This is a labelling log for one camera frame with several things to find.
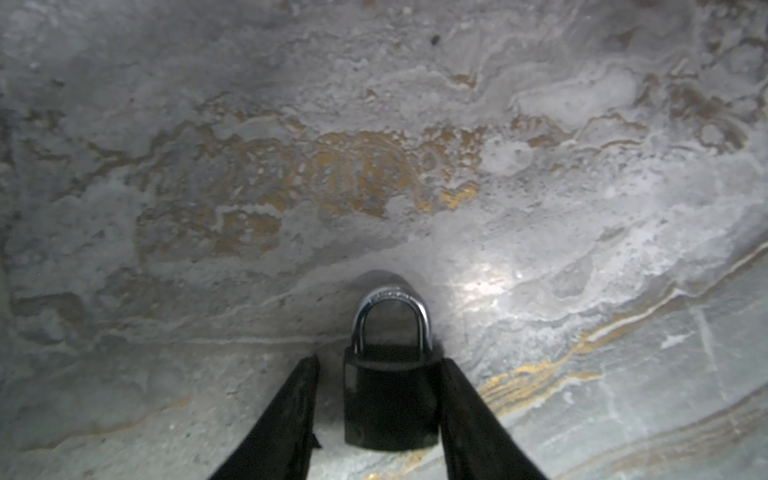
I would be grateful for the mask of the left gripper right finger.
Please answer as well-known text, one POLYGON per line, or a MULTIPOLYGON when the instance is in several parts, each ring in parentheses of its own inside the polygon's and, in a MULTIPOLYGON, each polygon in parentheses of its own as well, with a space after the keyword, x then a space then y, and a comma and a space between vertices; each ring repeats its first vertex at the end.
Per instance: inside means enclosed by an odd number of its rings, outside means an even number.
POLYGON ((449 358, 439 364, 439 400, 450 479, 546 479, 449 358))

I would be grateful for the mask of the black padlock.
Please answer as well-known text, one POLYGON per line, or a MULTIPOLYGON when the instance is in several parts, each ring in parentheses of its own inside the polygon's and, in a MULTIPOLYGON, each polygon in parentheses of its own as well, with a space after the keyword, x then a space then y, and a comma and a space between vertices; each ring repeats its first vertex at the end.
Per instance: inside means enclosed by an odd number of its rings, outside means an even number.
POLYGON ((385 285, 363 297, 354 316, 351 345, 344 351, 344 441, 367 450, 403 452, 439 440, 440 407, 432 325, 415 291, 385 285), (416 318, 412 344, 370 344, 367 320, 377 305, 396 301, 416 318))

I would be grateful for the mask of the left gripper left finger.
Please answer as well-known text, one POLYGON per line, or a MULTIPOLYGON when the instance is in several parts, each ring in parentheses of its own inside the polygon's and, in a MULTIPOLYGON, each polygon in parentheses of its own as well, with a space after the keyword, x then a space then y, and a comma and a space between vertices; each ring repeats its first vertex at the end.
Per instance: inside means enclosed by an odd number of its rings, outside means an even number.
POLYGON ((254 427, 213 479, 305 479, 312 453, 319 359, 301 359, 254 427))

